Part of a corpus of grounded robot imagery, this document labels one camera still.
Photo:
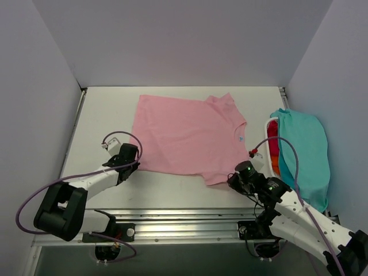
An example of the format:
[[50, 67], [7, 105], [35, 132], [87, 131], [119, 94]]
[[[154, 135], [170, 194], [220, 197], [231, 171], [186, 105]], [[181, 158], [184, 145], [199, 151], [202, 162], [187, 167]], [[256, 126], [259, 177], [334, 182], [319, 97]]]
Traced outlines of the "aluminium mounting rail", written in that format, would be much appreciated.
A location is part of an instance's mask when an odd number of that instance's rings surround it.
[[251, 221], [260, 207], [234, 209], [104, 209], [119, 223], [134, 223], [132, 244], [240, 243], [237, 223]]

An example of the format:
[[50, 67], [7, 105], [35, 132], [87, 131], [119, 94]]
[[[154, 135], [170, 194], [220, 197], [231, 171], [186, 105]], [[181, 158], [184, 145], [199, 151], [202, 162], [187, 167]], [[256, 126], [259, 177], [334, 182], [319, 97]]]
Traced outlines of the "pink t shirt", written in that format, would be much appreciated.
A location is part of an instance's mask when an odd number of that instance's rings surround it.
[[229, 93], [205, 100], [141, 95], [130, 142], [143, 146], [141, 170], [201, 176], [211, 186], [249, 160], [246, 125]]

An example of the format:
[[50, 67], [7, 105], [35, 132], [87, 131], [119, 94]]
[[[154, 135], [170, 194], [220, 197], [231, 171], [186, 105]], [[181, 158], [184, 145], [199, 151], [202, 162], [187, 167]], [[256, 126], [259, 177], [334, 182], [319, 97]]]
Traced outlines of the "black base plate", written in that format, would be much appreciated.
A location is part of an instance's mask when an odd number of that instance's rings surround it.
[[[119, 239], [124, 242], [133, 242], [135, 240], [135, 226], [136, 224], [134, 223], [118, 223], [112, 227], [108, 227], [105, 232], [98, 234]], [[83, 234], [82, 241], [84, 243], [112, 242], [112, 240], [106, 237], [95, 236], [89, 233]]]
[[271, 227], [276, 226], [275, 221], [271, 223], [258, 224], [256, 220], [243, 220], [237, 222], [237, 230], [240, 240], [268, 241], [286, 240], [285, 237], [275, 236]]

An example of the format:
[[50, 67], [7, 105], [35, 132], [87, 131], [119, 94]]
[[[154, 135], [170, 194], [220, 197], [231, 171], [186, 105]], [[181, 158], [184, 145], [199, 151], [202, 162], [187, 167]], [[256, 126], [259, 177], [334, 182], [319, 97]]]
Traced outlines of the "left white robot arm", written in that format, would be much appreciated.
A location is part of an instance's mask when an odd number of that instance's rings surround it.
[[95, 234], [103, 241], [121, 233], [116, 218], [100, 210], [86, 210], [87, 201], [126, 181], [138, 169], [139, 148], [124, 143], [99, 170], [75, 181], [50, 186], [33, 220], [35, 228], [67, 242], [78, 234]]

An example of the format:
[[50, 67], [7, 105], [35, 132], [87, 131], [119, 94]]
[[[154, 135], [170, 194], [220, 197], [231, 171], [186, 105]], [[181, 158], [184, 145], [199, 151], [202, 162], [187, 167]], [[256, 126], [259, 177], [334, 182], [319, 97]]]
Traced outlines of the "teal t shirt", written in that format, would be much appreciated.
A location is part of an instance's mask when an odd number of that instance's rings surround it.
[[328, 142], [320, 121], [313, 115], [279, 109], [270, 117], [278, 119], [279, 169], [281, 179], [292, 189], [297, 182], [301, 198], [319, 212], [328, 207], [330, 167]]

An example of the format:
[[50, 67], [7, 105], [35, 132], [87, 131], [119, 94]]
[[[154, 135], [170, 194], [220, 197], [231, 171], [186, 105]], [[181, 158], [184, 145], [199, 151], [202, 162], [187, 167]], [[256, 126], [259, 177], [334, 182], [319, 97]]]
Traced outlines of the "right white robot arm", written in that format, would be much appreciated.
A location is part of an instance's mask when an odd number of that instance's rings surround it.
[[279, 237], [326, 265], [331, 275], [362, 275], [367, 267], [367, 234], [353, 232], [323, 215], [295, 190], [275, 177], [265, 177], [250, 161], [239, 163], [227, 180], [244, 196], [255, 196], [263, 212], [254, 231], [261, 237]]

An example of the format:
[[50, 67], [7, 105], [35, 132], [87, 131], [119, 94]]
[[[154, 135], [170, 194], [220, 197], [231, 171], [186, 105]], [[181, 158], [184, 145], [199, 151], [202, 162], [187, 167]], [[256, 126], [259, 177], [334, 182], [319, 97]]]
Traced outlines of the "red garment in basket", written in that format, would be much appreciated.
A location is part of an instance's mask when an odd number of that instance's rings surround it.
[[[267, 137], [278, 136], [278, 122], [272, 120], [267, 127]], [[279, 157], [278, 139], [270, 139], [269, 141], [270, 155]]]

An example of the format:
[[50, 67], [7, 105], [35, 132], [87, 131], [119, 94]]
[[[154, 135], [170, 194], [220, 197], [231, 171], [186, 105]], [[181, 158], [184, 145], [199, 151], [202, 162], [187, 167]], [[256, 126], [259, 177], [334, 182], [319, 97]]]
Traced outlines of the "white laundry basket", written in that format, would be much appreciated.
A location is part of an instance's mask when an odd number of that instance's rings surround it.
[[[269, 125], [269, 123], [272, 121], [272, 120], [275, 120], [278, 122], [278, 119], [276, 117], [272, 117], [270, 118], [266, 123], [265, 123], [265, 129], [264, 129], [264, 132], [265, 132], [265, 138], [269, 138], [267, 137], [267, 127]], [[266, 141], [265, 142], [265, 145], [266, 145], [266, 149], [267, 149], [267, 158], [268, 158], [268, 161], [269, 161], [269, 165], [270, 165], [270, 170], [271, 170], [271, 174], [274, 176], [274, 177], [277, 177], [277, 178], [280, 178], [278, 175], [276, 175], [274, 172], [273, 172], [273, 169], [272, 169], [272, 166], [271, 166], [271, 155], [270, 155], [270, 149], [269, 149], [269, 142]]]

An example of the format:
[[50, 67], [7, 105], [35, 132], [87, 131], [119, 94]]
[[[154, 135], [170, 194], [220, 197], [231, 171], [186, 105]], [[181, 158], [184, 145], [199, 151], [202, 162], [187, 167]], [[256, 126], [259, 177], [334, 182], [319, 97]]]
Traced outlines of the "orange garment in basket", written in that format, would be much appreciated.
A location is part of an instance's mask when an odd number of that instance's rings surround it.
[[271, 166], [272, 166], [273, 172], [280, 177], [281, 173], [279, 169], [279, 157], [278, 156], [271, 155]]

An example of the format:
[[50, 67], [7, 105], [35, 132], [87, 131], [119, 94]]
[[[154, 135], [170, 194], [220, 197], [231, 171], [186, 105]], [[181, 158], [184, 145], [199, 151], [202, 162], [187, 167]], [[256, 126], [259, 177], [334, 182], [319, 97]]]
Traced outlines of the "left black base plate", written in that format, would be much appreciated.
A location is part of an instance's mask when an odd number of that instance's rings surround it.
[[[105, 232], [98, 234], [119, 239], [124, 242], [133, 242], [135, 240], [135, 226], [136, 224], [134, 223], [118, 223], [112, 227], [108, 227]], [[83, 234], [82, 241], [84, 243], [112, 242], [112, 240], [106, 237], [95, 236], [89, 233]]]

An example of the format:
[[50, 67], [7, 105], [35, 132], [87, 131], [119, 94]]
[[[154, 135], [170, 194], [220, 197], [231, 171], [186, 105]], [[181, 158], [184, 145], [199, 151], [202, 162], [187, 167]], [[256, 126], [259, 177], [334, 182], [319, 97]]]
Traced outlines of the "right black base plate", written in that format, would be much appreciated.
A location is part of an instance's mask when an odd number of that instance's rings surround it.
[[275, 236], [271, 227], [276, 226], [275, 221], [271, 223], [258, 224], [256, 220], [243, 220], [237, 222], [237, 230], [240, 240], [268, 241], [286, 240], [285, 237]]

